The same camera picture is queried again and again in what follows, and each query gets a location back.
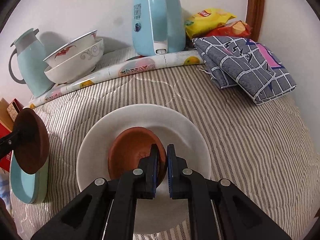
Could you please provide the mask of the brown small dish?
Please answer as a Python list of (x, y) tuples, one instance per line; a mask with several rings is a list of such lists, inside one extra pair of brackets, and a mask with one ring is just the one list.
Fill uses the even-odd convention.
[(121, 132), (108, 152), (108, 173), (112, 180), (138, 167), (142, 158), (148, 157), (151, 145), (159, 149), (157, 185), (160, 185), (167, 172), (167, 154), (160, 139), (144, 127), (132, 127)]
[(14, 147), (17, 163), (25, 173), (35, 174), (49, 155), (46, 126), (31, 108), (25, 108), (15, 119), (13, 131), (18, 133)]

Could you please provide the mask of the blue square plate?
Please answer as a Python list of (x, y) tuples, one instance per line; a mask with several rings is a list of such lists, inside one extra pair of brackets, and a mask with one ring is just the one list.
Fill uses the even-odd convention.
[(10, 167), (10, 185), (14, 195), (25, 204), (40, 204), (47, 194), (49, 158), (35, 173), (25, 173), (12, 154)]

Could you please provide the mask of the white round plate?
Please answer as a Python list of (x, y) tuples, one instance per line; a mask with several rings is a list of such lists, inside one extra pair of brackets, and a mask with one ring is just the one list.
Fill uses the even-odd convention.
[[(89, 130), (79, 150), (76, 163), (78, 187), (83, 191), (97, 178), (110, 180), (108, 152), (117, 137), (125, 148), (133, 144), (146, 146), (150, 152), (157, 137), (163, 148), (173, 144), (178, 157), (185, 159), (188, 168), (210, 178), (210, 153), (199, 129), (177, 111), (152, 104), (121, 107), (101, 118)], [(152, 200), (137, 201), (135, 234), (167, 231), (188, 217), (186, 200), (169, 197), (168, 178), (156, 189)]]

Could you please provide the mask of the brown cardboard box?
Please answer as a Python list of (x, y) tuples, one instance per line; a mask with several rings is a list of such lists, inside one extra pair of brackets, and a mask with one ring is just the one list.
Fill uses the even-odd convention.
[(7, 112), (8, 106), (9, 106), (9, 103), (4, 98), (1, 98), (1, 101), (0, 101), (0, 121), (1, 121), (1, 124), (7, 130), (9, 130), (11, 132), (13, 129), (14, 122), (11, 119), (9, 113)]

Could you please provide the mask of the patterned red book box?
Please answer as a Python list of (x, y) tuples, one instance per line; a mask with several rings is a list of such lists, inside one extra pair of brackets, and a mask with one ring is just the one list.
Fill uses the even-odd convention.
[(9, 103), (7, 107), (7, 113), (9, 114), (12, 121), (15, 121), (16, 117), (22, 109), (23, 105), (17, 99), (14, 99), (11, 103)]

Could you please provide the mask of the striped quilted table cover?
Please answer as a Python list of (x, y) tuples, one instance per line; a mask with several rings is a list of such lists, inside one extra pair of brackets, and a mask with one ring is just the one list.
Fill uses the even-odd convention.
[(185, 115), (208, 145), (213, 180), (231, 180), (292, 239), (307, 229), (319, 210), (319, 153), (293, 97), (257, 106), (239, 88), (218, 89), (203, 65), (189, 65), (108, 80), (35, 109), (50, 141), (48, 188), (37, 205), (10, 197), (21, 238), (30, 239), (79, 193), (76, 160), (89, 129), (138, 103)]

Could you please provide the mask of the light blue thermos jug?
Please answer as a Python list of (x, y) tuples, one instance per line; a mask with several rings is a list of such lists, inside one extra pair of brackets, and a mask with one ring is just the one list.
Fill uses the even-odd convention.
[(48, 67), (48, 64), (44, 62), (47, 52), (36, 37), (38, 32), (39, 29), (31, 28), (11, 44), (15, 46), (11, 56), (17, 56), (21, 80), (13, 74), (11, 61), (8, 64), (11, 78), (16, 83), (27, 85), (35, 98), (50, 90), (54, 85), (44, 73)]

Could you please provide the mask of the white bowl red pattern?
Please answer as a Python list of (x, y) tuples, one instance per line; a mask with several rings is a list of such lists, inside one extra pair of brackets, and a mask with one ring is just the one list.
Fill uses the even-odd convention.
[(77, 37), (76, 39), (68, 42), (64, 46), (48, 55), (45, 59), (43, 59), (43, 62), (51, 67), (56, 67), (67, 59), (95, 44), (96, 35), (97, 30), (93, 30), (80, 37)]

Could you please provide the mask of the large white bowl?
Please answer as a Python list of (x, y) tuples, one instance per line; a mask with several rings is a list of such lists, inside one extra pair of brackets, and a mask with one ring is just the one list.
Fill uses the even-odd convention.
[(104, 40), (100, 38), (94, 45), (70, 57), (56, 67), (48, 66), (44, 74), (53, 83), (72, 83), (89, 74), (102, 58), (103, 53)]

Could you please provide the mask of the fruit pattern plastic mat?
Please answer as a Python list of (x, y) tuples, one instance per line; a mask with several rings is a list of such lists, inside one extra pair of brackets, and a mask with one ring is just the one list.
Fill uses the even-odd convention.
[(65, 94), (119, 77), (162, 68), (204, 63), (203, 59), (201, 59), (200, 55), (195, 50), (129, 59), (124, 53), (131, 51), (130, 48), (114, 51), (112, 54), (122, 56), (123, 62), (106, 66), (70, 84), (56, 86), (42, 96), (30, 100), (27, 107), (34, 109)]

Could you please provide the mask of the grey checked folded cloth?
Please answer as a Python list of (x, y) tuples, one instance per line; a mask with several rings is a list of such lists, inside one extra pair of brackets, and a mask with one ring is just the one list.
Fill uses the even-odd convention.
[(276, 55), (259, 42), (210, 36), (194, 38), (193, 44), (219, 89), (239, 86), (256, 105), (284, 96), (297, 86)]

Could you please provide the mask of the red snack bag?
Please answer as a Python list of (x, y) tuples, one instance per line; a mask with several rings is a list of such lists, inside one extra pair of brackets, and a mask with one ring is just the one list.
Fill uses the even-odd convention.
[(210, 36), (230, 36), (230, 37), (249, 37), (251, 35), (250, 26), (242, 21), (236, 21), (232, 23), (228, 23), (224, 26), (217, 27), (207, 34), (205, 37)]

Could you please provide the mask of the yellow chip bag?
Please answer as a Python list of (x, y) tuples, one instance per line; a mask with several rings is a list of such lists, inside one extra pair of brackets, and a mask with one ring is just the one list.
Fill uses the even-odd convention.
[(185, 32), (192, 40), (193, 38), (200, 37), (217, 27), (225, 25), (229, 20), (234, 18), (236, 18), (236, 15), (233, 15), (223, 9), (204, 9), (185, 21)]

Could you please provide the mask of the light blue electric kettle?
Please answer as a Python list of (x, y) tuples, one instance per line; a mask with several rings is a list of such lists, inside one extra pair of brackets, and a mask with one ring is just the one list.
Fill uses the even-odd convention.
[(185, 29), (180, 0), (133, 0), (132, 42), (137, 54), (183, 51)]

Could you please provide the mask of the brown wooden door frame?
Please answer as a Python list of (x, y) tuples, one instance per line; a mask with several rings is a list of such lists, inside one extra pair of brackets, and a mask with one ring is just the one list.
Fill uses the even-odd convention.
[(258, 41), (264, 15), (265, 0), (247, 0), (245, 22), (251, 27), (250, 39)]

